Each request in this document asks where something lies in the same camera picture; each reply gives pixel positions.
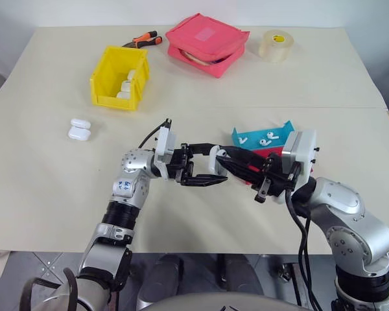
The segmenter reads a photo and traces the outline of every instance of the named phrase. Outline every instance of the pliers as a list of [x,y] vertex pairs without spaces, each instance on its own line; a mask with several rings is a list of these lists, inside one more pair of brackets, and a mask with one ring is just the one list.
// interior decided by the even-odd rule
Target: pliers
[[157,36],[157,31],[146,32],[138,38],[134,38],[130,43],[124,44],[123,47],[132,47],[135,49],[140,49],[148,45],[157,45],[163,41],[163,38]]

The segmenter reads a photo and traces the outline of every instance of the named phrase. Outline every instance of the white wall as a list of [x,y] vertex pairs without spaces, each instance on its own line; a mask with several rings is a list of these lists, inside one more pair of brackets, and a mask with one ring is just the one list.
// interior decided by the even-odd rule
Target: white wall
[[232,25],[345,27],[389,105],[389,0],[0,0],[0,73],[36,26],[172,25],[196,12]]

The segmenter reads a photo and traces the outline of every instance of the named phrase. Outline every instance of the clear packing tape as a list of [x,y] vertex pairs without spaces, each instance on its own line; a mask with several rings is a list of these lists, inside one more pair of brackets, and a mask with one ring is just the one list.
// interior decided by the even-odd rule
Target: clear packing tape
[[279,63],[287,58],[294,38],[282,30],[269,30],[264,33],[264,38],[259,46],[259,55],[266,62]]

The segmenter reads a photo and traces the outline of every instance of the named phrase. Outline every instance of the table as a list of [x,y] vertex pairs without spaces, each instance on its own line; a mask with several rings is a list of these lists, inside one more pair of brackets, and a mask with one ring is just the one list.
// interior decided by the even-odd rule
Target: table
[[[262,62],[268,27],[221,79],[150,47],[150,80],[138,111],[92,106],[88,79],[105,46],[170,27],[39,28],[0,90],[0,249],[83,251],[102,219],[122,155],[166,117],[179,143],[230,144],[240,132],[281,126],[317,130],[314,176],[356,188],[389,225],[389,114],[342,29],[283,29],[296,45],[281,64]],[[91,139],[67,137],[73,117]],[[197,172],[206,159],[195,157]],[[137,219],[138,252],[296,253],[299,231],[286,207],[236,179],[214,187],[153,180]],[[311,229],[310,253],[330,253]]]

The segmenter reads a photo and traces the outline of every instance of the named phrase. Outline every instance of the beige tabletop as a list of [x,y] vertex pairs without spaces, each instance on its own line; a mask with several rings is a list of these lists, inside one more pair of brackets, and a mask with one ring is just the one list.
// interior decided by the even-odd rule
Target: beige tabletop
[[[246,52],[221,79],[149,47],[150,80],[138,111],[92,106],[89,77],[105,46],[170,27],[38,29],[0,91],[0,249],[83,251],[102,219],[122,155],[166,117],[178,143],[230,144],[240,132],[313,128],[314,177],[356,188],[389,225],[389,116],[342,29],[287,29],[296,45],[281,64],[262,62],[251,31]],[[67,137],[70,119],[91,121],[91,139]],[[195,157],[195,170],[206,159]],[[258,204],[234,178],[207,188],[153,180],[134,251],[296,253],[286,207]],[[310,253],[329,253],[311,229]]]

